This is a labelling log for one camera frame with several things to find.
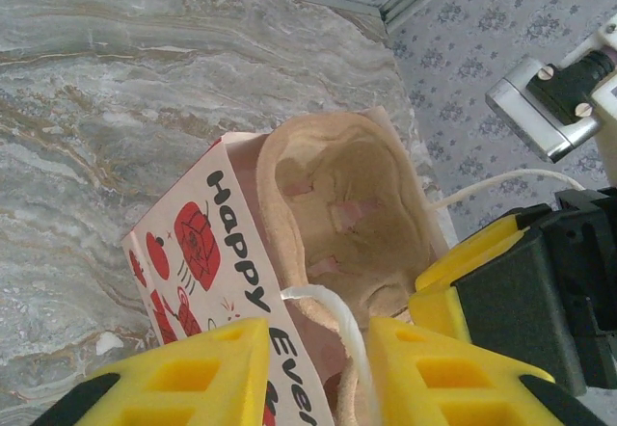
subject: marble surface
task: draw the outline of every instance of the marble surface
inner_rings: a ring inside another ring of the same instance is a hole
[[[392,53],[352,21],[291,0],[0,0],[0,425],[155,345],[120,240],[225,131],[384,104],[437,195]]]

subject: white cord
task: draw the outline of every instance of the white cord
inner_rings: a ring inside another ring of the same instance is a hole
[[[338,334],[343,346],[351,355],[358,369],[358,380],[368,397],[368,409],[372,418],[371,424],[380,426],[382,424],[382,417],[379,401],[377,400],[377,391],[375,390],[373,377],[370,372],[368,356],[366,355],[366,348],[364,347],[364,340],[362,333],[360,333],[360,328],[358,328],[358,322],[349,307],[334,291],[320,284],[291,286],[281,291],[281,297],[283,300],[312,298],[319,301],[332,313],[338,322]]]
[[[435,210],[440,209],[442,207],[449,206],[450,204],[454,204],[464,198],[467,198],[469,195],[473,195],[480,190],[484,190],[485,188],[492,187],[494,185],[498,185],[505,180],[509,180],[510,178],[521,177],[523,175],[542,175],[544,177],[556,178],[568,185],[572,185],[573,188],[577,190],[584,190],[580,183],[574,180],[571,177],[563,173],[556,173],[554,171],[547,171],[545,169],[518,169],[516,171],[510,171],[509,173],[503,173],[501,175],[496,175],[495,177],[487,178],[486,180],[482,180],[481,182],[474,183],[469,187],[464,188],[463,190],[459,190],[453,195],[449,197],[445,197],[443,200],[435,201],[428,204],[428,208]]]

